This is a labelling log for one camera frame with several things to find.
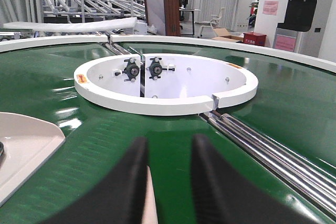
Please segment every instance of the white chair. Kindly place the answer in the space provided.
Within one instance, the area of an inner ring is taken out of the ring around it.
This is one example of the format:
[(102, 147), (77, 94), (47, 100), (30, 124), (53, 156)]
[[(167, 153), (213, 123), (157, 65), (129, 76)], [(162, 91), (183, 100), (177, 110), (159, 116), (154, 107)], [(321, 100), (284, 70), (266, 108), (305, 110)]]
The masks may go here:
[(220, 8), (218, 15), (212, 14), (211, 17), (212, 19), (209, 21), (202, 21), (201, 22), (201, 27), (198, 32), (198, 38), (201, 38), (202, 36), (202, 31), (205, 27), (211, 28), (211, 30), (215, 33), (214, 28), (218, 27), (219, 21), (223, 18), (223, 12), (225, 10), (225, 7)]

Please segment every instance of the cardboard box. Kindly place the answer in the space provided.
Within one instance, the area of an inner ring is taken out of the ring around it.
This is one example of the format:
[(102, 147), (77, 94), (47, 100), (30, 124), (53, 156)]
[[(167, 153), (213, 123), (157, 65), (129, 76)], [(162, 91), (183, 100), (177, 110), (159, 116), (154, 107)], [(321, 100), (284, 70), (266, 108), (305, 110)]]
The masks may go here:
[(215, 33), (217, 33), (217, 37), (212, 38), (215, 40), (229, 41), (229, 42), (242, 42), (244, 37), (234, 36), (225, 28), (217, 28), (214, 29)]

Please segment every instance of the orange label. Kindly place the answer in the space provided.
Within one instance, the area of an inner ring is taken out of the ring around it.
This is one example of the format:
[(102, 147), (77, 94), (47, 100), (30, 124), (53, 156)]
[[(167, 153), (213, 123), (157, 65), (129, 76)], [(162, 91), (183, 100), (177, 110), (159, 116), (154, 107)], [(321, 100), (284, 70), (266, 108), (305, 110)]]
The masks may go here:
[(238, 69), (242, 68), (241, 66), (238, 66), (238, 65), (233, 64), (233, 63), (228, 63), (228, 65), (230, 65), (231, 67), (234, 67), (234, 68), (238, 68)]
[(78, 83), (88, 83), (88, 81), (86, 80), (84, 74), (78, 74), (77, 75), (77, 80), (78, 80)]

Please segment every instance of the green conveyor belt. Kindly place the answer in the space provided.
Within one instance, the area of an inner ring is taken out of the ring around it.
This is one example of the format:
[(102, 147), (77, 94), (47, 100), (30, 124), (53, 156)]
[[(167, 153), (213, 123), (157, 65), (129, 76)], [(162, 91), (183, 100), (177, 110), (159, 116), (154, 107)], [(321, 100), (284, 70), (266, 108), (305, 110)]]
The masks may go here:
[[(210, 47), (132, 43), (143, 53), (177, 52), (230, 61), (259, 79), (251, 101), (223, 109), (336, 175), (336, 76), (267, 56)], [(159, 223), (195, 223), (190, 188), (191, 137), (206, 134), (246, 178), (321, 223), (334, 223), (197, 115), (157, 117), (117, 112), (76, 93), (73, 72), (113, 55), (99, 44), (49, 46), (0, 54), (0, 111), (59, 125), (66, 143), (0, 208), (0, 223), (38, 223), (99, 182), (136, 136), (149, 139)]]

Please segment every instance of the white cushion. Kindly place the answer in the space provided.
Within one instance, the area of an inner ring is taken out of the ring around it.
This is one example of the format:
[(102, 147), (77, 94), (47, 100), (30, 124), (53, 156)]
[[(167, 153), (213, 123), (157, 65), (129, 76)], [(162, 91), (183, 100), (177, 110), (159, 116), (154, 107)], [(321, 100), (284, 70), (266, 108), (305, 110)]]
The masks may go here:
[(106, 31), (122, 28), (133, 28), (135, 27), (136, 23), (137, 18), (131, 17), (76, 24), (10, 22), (5, 23), (3, 27), (9, 29), (32, 29), (33, 31), (50, 31), (60, 33), (85, 33), (91, 31)]

